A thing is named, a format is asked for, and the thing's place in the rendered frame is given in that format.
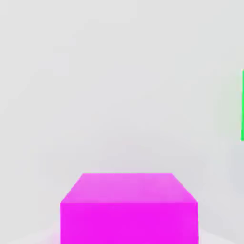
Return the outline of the small magenta cube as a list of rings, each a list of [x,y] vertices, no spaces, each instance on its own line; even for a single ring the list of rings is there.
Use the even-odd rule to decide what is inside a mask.
[[[171,173],[84,173],[61,201],[60,244],[199,244],[198,202]]]

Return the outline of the large green box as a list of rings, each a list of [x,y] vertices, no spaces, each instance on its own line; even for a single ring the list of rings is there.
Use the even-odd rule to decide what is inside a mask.
[[[244,142],[244,69],[242,69],[242,117],[241,117],[241,141]]]

